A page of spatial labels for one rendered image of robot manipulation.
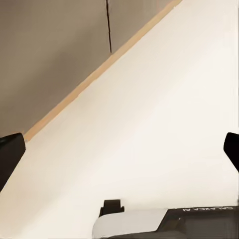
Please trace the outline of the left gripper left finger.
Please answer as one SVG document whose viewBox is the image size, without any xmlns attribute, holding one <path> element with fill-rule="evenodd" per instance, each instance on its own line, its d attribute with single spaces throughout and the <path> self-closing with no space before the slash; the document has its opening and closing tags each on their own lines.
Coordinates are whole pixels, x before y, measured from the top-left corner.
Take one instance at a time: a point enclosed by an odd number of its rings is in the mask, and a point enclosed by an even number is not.
<svg viewBox="0 0 239 239">
<path fill-rule="evenodd" d="M 26 143 L 20 133 L 0 138 L 0 192 L 26 152 Z"/>
</svg>

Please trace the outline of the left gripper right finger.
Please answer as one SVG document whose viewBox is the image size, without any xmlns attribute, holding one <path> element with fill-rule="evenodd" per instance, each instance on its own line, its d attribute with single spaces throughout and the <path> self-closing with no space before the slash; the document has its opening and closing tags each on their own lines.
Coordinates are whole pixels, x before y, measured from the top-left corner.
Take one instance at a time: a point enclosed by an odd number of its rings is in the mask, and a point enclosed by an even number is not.
<svg viewBox="0 0 239 239">
<path fill-rule="evenodd" d="M 239 134 L 228 132 L 223 150 L 239 172 Z"/>
</svg>

